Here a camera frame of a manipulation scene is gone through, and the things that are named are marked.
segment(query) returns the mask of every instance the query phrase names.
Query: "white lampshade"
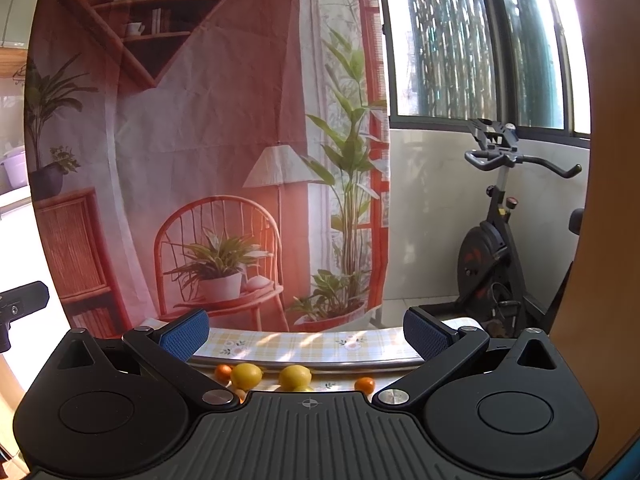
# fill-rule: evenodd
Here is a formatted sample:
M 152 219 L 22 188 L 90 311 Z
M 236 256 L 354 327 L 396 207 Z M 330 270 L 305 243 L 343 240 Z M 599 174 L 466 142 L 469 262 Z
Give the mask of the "white lampshade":
M 280 186 L 295 182 L 314 182 L 313 173 L 288 144 L 265 148 L 256 161 L 244 187 Z

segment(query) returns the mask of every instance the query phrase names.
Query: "white mug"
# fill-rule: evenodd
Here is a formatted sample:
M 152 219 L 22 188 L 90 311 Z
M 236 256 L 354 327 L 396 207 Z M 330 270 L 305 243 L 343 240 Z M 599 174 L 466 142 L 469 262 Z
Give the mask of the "white mug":
M 127 23 L 127 37 L 140 36 L 145 31 L 142 22 Z

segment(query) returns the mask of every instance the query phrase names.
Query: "floor lamp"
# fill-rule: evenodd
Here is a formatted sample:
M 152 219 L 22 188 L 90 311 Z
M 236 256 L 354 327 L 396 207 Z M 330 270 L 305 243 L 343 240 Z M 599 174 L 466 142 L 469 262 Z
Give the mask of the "floor lamp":
M 317 181 L 318 176 L 306 166 L 291 146 L 279 144 L 264 149 L 244 181 L 243 187 L 276 186 L 278 189 L 278 229 L 282 233 L 282 186 Z M 282 280 L 282 258 L 278 259 L 278 273 L 280 280 Z

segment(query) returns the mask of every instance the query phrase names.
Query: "dark plant pot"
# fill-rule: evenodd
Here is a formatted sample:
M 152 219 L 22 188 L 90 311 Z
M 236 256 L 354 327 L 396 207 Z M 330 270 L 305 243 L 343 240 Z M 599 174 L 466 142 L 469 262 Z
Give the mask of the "dark plant pot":
M 344 314 L 343 316 L 321 319 L 320 321 L 311 321 L 308 320 L 307 316 L 303 316 L 295 322 L 291 330 L 292 332 L 323 332 L 324 330 L 329 330 L 337 326 L 350 323 L 351 321 L 364 316 L 366 313 L 367 308 L 366 305 L 363 304 L 356 310 L 353 310 L 348 314 Z
M 29 184 L 31 186 L 32 199 L 44 200 L 59 195 L 60 191 L 62 191 L 63 176 L 62 166 L 57 162 L 52 162 L 44 168 L 31 172 L 29 174 Z

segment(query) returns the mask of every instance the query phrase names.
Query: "exercise bike handlebar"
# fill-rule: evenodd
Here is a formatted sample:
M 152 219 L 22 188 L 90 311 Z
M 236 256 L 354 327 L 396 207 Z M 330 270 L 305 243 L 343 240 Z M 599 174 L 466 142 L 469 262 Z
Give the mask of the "exercise bike handlebar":
M 538 156 L 520 155 L 516 153 L 511 154 L 500 151 L 488 152 L 484 150 L 469 150 L 468 152 L 465 152 L 465 159 L 467 162 L 471 163 L 473 167 L 478 168 L 478 170 L 481 171 L 492 171 L 502 166 L 509 166 L 510 168 L 513 168 L 516 164 L 530 162 L 531 164 L 543 166 L 562 178 L 573 178 L 582 172 L 582 166 L 580 164 L 576 164 L 574 167 L 563 171 L 552 162 Z

